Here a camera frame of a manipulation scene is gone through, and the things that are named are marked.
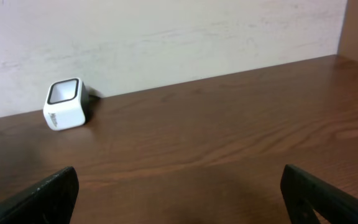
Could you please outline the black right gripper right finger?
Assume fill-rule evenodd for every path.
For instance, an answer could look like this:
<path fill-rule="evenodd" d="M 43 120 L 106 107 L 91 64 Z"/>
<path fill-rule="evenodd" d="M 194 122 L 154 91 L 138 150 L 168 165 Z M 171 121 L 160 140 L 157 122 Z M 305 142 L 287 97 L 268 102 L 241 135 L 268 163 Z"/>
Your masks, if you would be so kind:
<path fill-rule="evenodd" d="M 358 224 L 358 198 L 297 166 L 284 167 L 280 189 L 292 224 L 319 223 L 317 213 L 329 223 Z"/>

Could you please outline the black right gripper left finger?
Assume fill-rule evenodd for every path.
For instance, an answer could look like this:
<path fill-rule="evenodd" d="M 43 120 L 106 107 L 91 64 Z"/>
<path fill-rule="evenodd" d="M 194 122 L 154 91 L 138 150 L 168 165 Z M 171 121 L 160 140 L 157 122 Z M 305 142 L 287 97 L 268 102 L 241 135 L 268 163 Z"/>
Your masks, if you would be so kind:
<path fill-rule="evenodd" d="M 0 224 L 69 224 L 78 192 L 75 168 L 65 167 L 0 202 Z"/>

